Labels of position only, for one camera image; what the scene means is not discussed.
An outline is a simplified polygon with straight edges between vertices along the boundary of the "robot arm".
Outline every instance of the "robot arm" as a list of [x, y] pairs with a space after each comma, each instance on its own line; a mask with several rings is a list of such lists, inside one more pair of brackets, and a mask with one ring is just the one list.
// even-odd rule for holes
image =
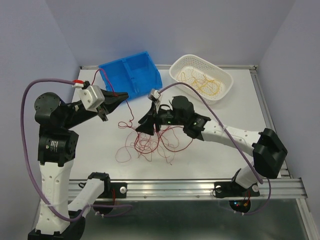
[[[230, 126], [223, 128], [209, 117], [197, 114], [193, 104], [185, 96], [173, 97], [172, 109], [169, 105], [161, 104], [161, 96], [154, 89], [148, 98], [152, 100], [151, 108], [139, 121], [137, 132], [153, 135], [162, 125], [178, 125], [183, 126], [183, 132], [193, 139], [235, 148], [234, 142], [225, 131], [227, 129], [240, 149], [253, 157], [252, 165], [259, 177], [277, 178], [288, 151], [273, 130], [265, 128], [263, 132], [257, 132]], [[256, 176], [250, 167], [246, 166], [236, 172], [230, 183], [220, 184], [221, 188], [216, 197], [242, 196], [256, 183]]]
[[98, 196], [110, 191], [109, 175], [92, 173], [81, 193], [68, 205], [69, 178], [79, 137], [70, 128], [95, 116], [107, 121], [107, 115], [129, 96], [126, 92], [101, 90], [89, 82], [76, 83], [75, 87], [80, 88], [80, 101], [64, 103], [55, 93], [47, 92], [34, 103], [35, 120], [40, 124], [38, 161], [41, 190], [50, 205], [41, 200], [38, 223], [29, 233], [28, 240], [80, 239], [89, 209], [78, 221], [67, 221], [57, 217], [49, 207], [72, 219], [79, 215], [84, 206], [92, 205]]

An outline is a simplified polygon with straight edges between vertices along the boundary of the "gray wall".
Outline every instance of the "gray wall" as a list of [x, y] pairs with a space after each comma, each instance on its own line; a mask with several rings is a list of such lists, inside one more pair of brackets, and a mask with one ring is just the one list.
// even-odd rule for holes
[[[0, 238], [25, 240], [39, 197], [29, 180], [22, 150], [22, 94], [34, 79], [72, 80], [79, 68], [44, 0], [0, 0], [0, 33]], [[27, 98], [26, 138], [37, 179], [39, 127], [34, 120], [33, 104], [45, 92], [56, 92], [71, 100], [69, 86], [48, 83], [34, 86]]]
[[320, 1], [297, 0], [258, 68], [287, 164], [320, 229]]
[[257, 64], [294, 0], [46, 0], [81, 66], [149, 51], [156, 64], [184, 54]]

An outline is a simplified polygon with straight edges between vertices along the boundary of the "blue plastic container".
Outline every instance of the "blue plastic container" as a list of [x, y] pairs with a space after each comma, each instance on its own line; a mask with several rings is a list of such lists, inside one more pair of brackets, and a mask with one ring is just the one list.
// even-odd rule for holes
[[[127, 92], [129, 99], [148, 94], [151, 89], [162, 88], [160, 73], [147, 51], [99, 65], [104, 69], [115, 92]], [[100, 71], [106, 89], [111, 87]]]

